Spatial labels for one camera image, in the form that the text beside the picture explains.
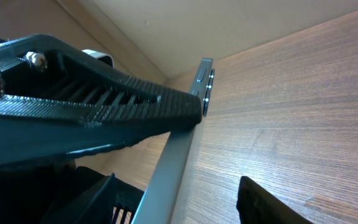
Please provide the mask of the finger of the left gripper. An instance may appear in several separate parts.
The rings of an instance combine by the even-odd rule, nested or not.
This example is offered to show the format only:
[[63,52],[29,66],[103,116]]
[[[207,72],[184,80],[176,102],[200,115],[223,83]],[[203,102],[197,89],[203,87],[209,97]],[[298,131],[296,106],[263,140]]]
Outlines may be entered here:
[[79,166],[64,179],[41,223],[125,223],[138,209],[144,191],[114,174]]
[[197,96],[126,75],[51,35],[0,39],[0,166],[122,149],[202,116]]

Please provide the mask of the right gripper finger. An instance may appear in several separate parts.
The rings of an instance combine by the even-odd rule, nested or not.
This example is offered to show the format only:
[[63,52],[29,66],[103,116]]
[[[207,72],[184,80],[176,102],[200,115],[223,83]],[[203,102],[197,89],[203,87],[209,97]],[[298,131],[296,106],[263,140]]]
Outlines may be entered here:
[[236,208],[241,224],[311,224],[247,176],[240,179]]

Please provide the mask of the teal screen Samsung smartphone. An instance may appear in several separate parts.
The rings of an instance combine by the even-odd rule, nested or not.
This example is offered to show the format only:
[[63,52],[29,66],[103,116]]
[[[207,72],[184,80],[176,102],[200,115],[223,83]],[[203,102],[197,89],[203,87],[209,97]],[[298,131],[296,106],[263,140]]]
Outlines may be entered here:
[[[213,59],[202,58],[189,90],[201,102],[202,119],[208,111],[213,80]],[[170,133],[147,190],[131,217],[133,224],[171,222],[193,138],[199,135],[201,126]]]

